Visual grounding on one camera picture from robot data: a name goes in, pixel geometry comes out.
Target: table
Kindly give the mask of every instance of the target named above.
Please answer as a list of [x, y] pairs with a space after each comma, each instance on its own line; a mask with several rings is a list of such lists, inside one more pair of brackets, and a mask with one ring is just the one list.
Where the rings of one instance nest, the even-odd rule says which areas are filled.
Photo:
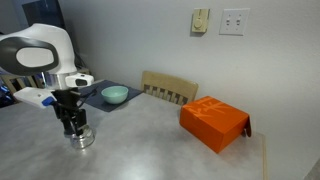
[[263, 135], [214, 153], [179, 125], [180, 106], [141, 94], [106, 113], [84, 105], [95, 142], [76, 150], [52, 108], [0, 109], [1, 180], [258, 180]]

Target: bowl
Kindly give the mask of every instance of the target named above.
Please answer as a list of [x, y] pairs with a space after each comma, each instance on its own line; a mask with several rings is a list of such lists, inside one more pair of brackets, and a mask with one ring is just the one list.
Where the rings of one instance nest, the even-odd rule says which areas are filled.
[[101, 91], [103, 99], [109, 104], [120, 104], [128, 97], [129, 89], [124, 86], [111, 86]]

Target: blue placemat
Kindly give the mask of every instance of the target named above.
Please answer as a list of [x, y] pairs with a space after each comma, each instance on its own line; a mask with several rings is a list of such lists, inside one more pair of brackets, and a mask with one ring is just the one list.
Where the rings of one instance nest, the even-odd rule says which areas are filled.
[[110, 86], [125, 86], [123, 84], [118, 84], [118, 83], [115, 83], [115, 82], [112, 82], [112, 81], [107, 81], [107, 80], [104, 80], [102, 82], [99, 82], [97, 84], [93, 84], [89, 87], [85, 87], [85, 88], [82, 88], [82, 89], [79, 89], [79, 92], [81, 94], [87, 94], [89, 92], [91, 92], [94, 88], [97, 87], [97, 94], [95, 96], [91, 96], [89, 97], [87, 100], [86, 100], [86, 104], [89, 104], [90, 106], [93, 106], [95, 108], [98, 108], [102, 111], [106, 111], [106, 112], [111, 112], [113, 111], [114, 109], [116, 109], [117, 107], [121, 106], [122, 104], [130, 101], [132, 98], [136, 97], [137, 95], [141, 94], [142, 91], [140, 90], [137, 90], [137, 89], [133, 89], [131, 87], [128, 87], [128, 86], [125, 86], [129, 89], [129, 93], [128, 93], [128, 97], [127, 99], [121, 103], [121, 104], [108, 104], [107, 102], [105, 102], [103, 100], [103, 97], [101, 95], [101, 91], [107, 87], [110, 87]]

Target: orange box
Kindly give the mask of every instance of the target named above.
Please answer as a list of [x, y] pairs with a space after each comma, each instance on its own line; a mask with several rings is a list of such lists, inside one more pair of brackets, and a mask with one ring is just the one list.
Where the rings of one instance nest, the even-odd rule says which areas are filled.
[[249, 114], [210, 96], [182, 106], [180, 125], [219, 153], [243, 131], [251, 136]]

